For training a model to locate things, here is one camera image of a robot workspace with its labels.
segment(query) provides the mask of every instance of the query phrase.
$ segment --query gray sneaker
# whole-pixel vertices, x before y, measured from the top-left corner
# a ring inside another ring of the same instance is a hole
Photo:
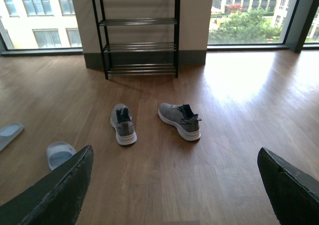
[[[110,122],[116,131],[116,140],[120,145],[129,145],[136,142],[137,136],[132,123],[132,116],[126,105],[117,104],[114,106]]]
[[[194,141],[200,138],[198,114],[191,111],[189,105],[170,105],[162,103],[159,106],[159,117],[166,124],[177,128],[179,135],[187,140]]]

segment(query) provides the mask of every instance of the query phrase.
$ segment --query light blue slipper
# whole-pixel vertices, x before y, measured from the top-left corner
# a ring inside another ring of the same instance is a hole
[[[0,151],[23,131],[21,123],[9,124],[0,129]]]
[[[46,156],[51,170],[57,168],[76,153],[72,145],[65,142],[54,142],[46,149]]]

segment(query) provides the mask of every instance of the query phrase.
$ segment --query shelf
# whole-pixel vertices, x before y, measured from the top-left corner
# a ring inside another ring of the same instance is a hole
[[[176,51],[173,42],[141,42],[126,44],[110,44],[104,47],[104,52],[157,52],[157,51]]]
[[[175,18],[129,18],[129,19],[105,19],[99,22],[99,26],[126,26],[126,25],[162,25],[177,24]]]
[[[113,65],[109,70],[112,76],[175,75],[173,64],[131,64]]]

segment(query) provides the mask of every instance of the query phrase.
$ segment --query green tree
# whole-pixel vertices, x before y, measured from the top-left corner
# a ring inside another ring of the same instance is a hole
[[[281,28],[272,27],[264,18],[262,8],[247,12],[236,12],[222,23],[218,30],[209,32],[209,44],[254,44],[276,42]]]

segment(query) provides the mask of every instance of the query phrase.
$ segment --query white sole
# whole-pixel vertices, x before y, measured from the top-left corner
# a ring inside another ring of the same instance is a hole
[[[171,121],[169,119],[166,119],[159,110],[159,117],[160,119],[165,122],[166,124],[172,125],[177,129],[177,132],[179,133],[179,135],[187,141],[194,141],[200,138],[200,129],[198,129],[197,131],[194,132],[187,132],[186,130],[183,129],[183,127],[181,127],[178,123]]]
[[[126,135],[126,136],[119,136],[118,132],[116,131],[116,126],[114,123],[110,120],[111,126],[114,128],[116,133],[116,141],[119,145],[126,146],[135,143],[138,140],[138,137],[136,136],[135,131],[133,134]]]

